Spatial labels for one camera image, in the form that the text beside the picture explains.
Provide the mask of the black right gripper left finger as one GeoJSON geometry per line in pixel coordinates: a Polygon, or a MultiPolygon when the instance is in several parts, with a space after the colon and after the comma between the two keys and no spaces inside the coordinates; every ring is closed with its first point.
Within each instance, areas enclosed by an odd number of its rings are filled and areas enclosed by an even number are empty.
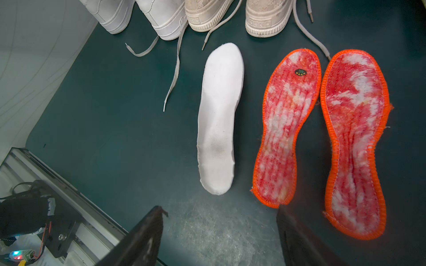
{"type": "Polygon", "coordinates": [[[153,207],[97,265],[155,266],[164,229],[163,217],[167,215],[162,207],[153,207]]]}

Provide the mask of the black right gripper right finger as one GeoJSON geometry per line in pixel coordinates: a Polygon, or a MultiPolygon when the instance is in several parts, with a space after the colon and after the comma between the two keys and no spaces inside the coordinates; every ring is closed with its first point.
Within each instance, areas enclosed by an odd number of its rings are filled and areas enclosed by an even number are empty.
{"type": "Polygon", "coordinates": [[[276,223],[285,264],[287,266],[345,266],[337,256],[288,206],[280,206],[276,223]]]}

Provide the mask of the white insole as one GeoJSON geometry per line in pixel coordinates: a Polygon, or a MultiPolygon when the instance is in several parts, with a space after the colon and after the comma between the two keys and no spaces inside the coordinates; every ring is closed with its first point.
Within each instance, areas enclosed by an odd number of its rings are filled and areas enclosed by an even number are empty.
{"type": "Polygon", "coordinates": [[[200,182],[212,195],[223,195],[234,179],[234,122],[244,83],[238,46],[225,43],[207,58],[197,120],[200,182]]]}

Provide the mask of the beige sneaker with red insole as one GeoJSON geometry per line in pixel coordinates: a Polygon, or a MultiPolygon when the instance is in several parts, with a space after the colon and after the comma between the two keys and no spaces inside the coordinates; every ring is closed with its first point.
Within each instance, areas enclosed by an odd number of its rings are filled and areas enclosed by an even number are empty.
{"type": "Polygon", "coordinates": [[[256,38],[269,38],[278,35],[287,25],[291,15],[300,31],[316,44],[328,60],[331,55],[324,44],[316,39],[300,22],[296,0],[260,0],[246,3],[246,32],[256,38]]]}

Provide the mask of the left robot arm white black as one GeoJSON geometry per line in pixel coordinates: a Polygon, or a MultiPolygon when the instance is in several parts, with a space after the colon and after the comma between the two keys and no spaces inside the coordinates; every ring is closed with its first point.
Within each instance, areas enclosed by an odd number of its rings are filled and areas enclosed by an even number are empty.
{"type": "Polygon", "coordinates": [[[1,202],[1,238],[35,233],[55,214],[53,197],[15,198],[1,202]]]}

